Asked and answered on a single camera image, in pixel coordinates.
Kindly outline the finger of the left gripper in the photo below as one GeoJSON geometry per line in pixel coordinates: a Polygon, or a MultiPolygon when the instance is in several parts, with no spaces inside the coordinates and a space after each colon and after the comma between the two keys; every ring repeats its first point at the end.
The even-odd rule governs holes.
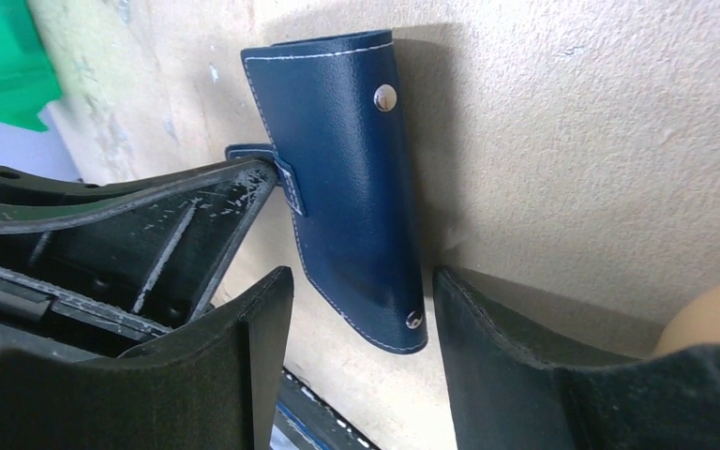
{"type": "Polygon", "coordinates": [[[0,215],[236,215],[254,200],[255,161],[246,158],[109,185],[0,166],[0,215]]]}
{"type": "Polygon", "coordinates": [[[199,319],[275,187],[236,215],[0,215],[0,345],[116,355],[199,319]]]}

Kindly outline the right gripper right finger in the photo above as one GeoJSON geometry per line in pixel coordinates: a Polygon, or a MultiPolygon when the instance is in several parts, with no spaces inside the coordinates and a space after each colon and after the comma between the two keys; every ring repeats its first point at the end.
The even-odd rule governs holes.
{"type": "Polygon", "coordinates": [[[562,336],[432,278],[460,449],[720,449],[720,344],[646,360],[562,336]]]}

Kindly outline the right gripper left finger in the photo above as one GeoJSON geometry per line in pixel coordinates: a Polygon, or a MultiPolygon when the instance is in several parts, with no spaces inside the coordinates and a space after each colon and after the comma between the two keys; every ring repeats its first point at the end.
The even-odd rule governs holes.
{"type": "Polygon", "coordinates": [[[265,449],[292,308],[280,266],[117,358],[0,347],[0,449],[265,449]]]}

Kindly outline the blue leather card holder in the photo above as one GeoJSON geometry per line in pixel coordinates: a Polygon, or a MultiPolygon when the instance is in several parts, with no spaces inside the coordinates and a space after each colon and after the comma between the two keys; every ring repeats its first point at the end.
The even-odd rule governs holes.
{"type": "Polygon", "coordinates": [[[277,168],[307,280],[362,338],[390,353],[428,342],[413,169],[390,31],[245,49],[268,141],[229,159],[277,168]]]}

